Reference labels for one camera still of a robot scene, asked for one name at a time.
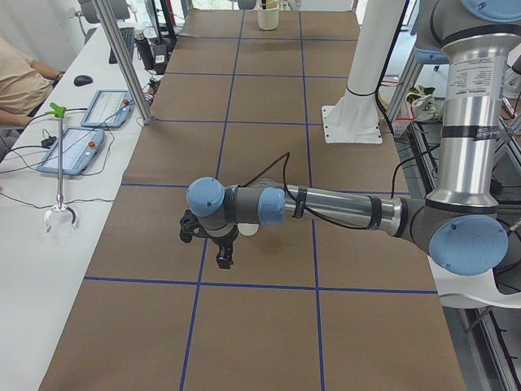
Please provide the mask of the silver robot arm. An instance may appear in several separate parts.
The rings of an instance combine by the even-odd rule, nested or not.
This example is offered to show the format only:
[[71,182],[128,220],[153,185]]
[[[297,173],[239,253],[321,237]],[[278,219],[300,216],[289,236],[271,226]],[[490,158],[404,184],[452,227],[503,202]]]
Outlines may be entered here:
[[241,224],[310,216],[356,231],[385,231],[456,275],[492,269],[509,246],[489,187],[506,61],[519,41],[517,1],[421,2],[417,50],[440,50],[449,62],[436,187],[424,200],[383,200],[260,177],[229,187],[200,178],[187,190],[181,240],[210,239],[217,264],[228,269]]

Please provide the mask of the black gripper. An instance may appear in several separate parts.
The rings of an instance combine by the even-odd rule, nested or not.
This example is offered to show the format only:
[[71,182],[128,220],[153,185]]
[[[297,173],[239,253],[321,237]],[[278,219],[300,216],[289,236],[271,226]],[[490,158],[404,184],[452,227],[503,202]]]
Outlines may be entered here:
[[207,229],[210,240],[219,247],[216,262],[220,269],[230,269],[233,262],[233,243],[239,235],[237,226],[226,226],[224,230],[212,231]]

